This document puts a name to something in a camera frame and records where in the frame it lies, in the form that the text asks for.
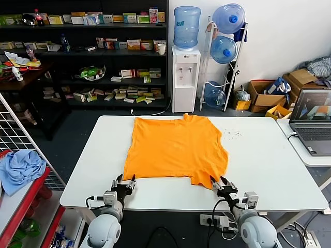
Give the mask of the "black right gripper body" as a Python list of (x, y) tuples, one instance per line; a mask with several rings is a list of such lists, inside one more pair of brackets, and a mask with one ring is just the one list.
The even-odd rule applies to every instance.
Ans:
[(226, 200), (238, 199), (238, 189), (231, 185), (218, 185), (216, 194), (218, 197), (223, 197)]

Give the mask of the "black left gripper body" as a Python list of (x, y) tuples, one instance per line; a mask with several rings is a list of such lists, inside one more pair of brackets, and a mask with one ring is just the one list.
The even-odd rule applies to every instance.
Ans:
[(124, 200), (127, 195), (131, 195), (134, 189), (128, 188), (128, 184), (115, 185), (115, 181), (112, 183), (111, 190), (117, 194), (117, 200)]

